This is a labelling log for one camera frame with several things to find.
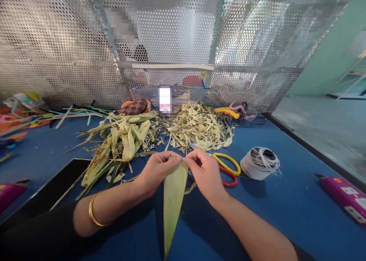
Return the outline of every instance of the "phone screen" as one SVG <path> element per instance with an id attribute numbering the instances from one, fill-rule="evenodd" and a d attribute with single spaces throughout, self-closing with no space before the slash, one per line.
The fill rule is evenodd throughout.
<path id="1" fill-rule="evenodd" d="M 158 89 L 158 107 L 159 113 L 172 113 L 172 88 L 162 85 Z"/>

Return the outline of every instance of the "hand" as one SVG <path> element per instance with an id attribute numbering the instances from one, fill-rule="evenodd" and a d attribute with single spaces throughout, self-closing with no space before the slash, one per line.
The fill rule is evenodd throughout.
<path id="1" fill-rule="evenodd" d="M 218 163 L 214 157 L 197 148 L 183 160 L 191 169 L 199 190 L 211 205 L 229 197 L 222 184 Z"/>
<path id="2" fill-rule="evenodd" d="M 151 155 L 141 174 L 134 183 L 145 192 L 147 198 L 153 196 L 157 187 L 169 171 L 182 162 L 182 157 L 172 151 L 163 151 Z"/>

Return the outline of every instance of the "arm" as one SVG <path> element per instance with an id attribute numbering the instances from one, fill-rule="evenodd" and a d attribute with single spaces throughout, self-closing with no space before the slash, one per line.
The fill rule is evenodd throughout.
<path id="1" fill-rule="evenodd" d="M 95 219 L 111 222 L 144 199 L 151 197 L 171 168 L 182 158 L 171 151 L 154 154 L 135 181 L 101 192 L 94 200 Z M 101 227 L 89 218 L 89 204 L 94 195 L 79 202 L 53 209 L 0 233 L 2 257 L 7 260 L 29 258 L 53 259 L 69 255 L 72 248 L 88 246 L 87 239 Z"/>
<path id="2" fill-rule="evenodd" d="M 112 222 L 130 208 L 151 197 L 169 170 L 181 161 L 182 158 L 172 151 L 153 154 L 135 181 L 105 190 L 95 198 L 93 215 L 97 222 Z M 81 199 L 74 211 L 75 231 L 81 237 L 89 237 L 101 229 L 89 218 L 89 204 L 93 197 L 94 195 L 91 195 Z"/>
<path id="3" fill-rule="evenodd" d="M 229 223 L 252 260 L 297 260 L 293 245 L 282 233 L 226 192 L 213 157 L 196 149 L 184 161 L 199 190 Z"/>

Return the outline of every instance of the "purple object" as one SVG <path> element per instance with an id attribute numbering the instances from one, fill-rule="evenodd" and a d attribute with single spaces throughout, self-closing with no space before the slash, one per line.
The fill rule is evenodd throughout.
<path id="1" fill-rule="evenodd" d="M 0 213 L 13 203 L 26 190 L 24 186 L 16 184 L 0 185 Z"/>
<path id="2" fill-rule="evenodd" d="M 319 185 L 357 223 L 366 226 L 366 195 L 340 177 L 326 177 Z"/>

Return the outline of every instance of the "perforated metal sheet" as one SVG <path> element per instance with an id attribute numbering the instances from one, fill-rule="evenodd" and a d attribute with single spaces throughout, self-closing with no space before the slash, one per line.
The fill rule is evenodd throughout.
<path id="1" fill-rule="evenodd" d="M 126 99 L 91 0 L 0 0 L 0 87 L 64 106 Z"/>
<path id="2" fill-rule="evenodd" d="M 135 98 L 153 98 L 157 85 L 171 84 L 190 92 L 191 100 L 199 97 L 214 106 L 246 101 L 258 111 L 277 107 L 346 6 L 342 0 L 102 2 L 107 12 L 129 12 L 119 14 L 119 23 L 132 29 L 117 28 L 118 22 L 113 27 L 121 58 L 215 65 L 205 79 L 210 90 L 183 83 L 199 71 L 125 69 Z"/>
<path id="3" fill-rule="evenodd" d="M 343 12 L 343 0 L 0 0 L 0 86 L 62 105 L 118 108 L 175 85 L 176 103 L 274 110 Z M 108 38 L 98 16 L 109 22 Z M 111 52 L 111 43 L 116 53 Z M 122 69 L 122 61 L 211 64 Z"/>

